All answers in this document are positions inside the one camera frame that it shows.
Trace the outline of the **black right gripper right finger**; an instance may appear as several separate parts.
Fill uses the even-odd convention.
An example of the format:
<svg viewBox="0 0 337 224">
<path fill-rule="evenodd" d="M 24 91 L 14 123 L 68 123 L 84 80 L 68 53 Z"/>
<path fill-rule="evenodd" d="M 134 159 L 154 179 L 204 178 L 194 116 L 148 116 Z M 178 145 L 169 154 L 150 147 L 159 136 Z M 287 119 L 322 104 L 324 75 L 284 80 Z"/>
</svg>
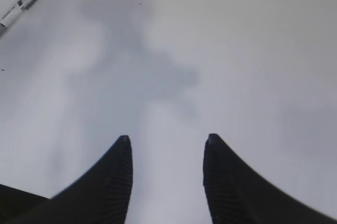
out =
<svg viewBox="0 0 337 224">
<path fill-rule="evenodd" d="M 213 223 L 336 223 L 267 181 L 217 134 L 205 142 L 203 186 Z"/>
</svg>

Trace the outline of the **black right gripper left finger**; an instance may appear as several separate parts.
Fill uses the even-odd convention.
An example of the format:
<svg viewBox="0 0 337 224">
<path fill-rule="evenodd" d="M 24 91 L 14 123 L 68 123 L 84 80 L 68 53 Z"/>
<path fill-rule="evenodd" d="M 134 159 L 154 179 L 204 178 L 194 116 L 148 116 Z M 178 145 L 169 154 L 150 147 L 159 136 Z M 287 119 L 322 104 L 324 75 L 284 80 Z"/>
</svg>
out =
<svg viewBox="0 0 337 224">
<path fill-rule="evenodd" d="M 1 223 L 124 223 L 132 187 L 131 141 L 122 135 L 52 198 L 1 185 Z"/>
</svg>

